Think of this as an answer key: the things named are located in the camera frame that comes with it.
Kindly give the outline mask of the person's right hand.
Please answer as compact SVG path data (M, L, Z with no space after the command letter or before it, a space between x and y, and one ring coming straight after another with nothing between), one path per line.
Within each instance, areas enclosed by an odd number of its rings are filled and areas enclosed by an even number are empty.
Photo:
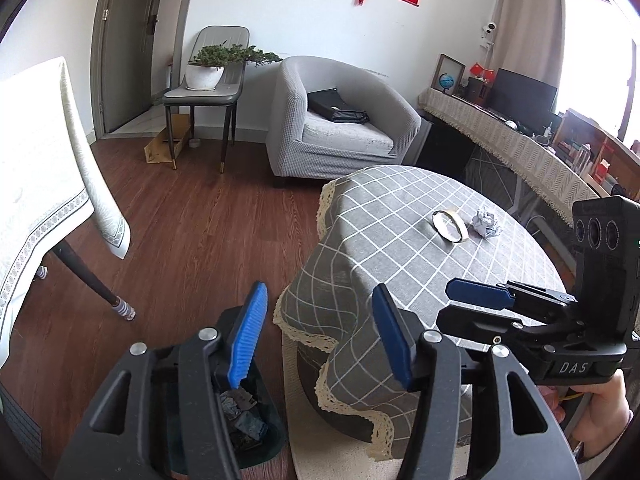
M624 372L615 374L602 384L574 385L577 393L591 393L592 397L572 437L582 444L585 460L596 457L613 444L632 419L626 398Z

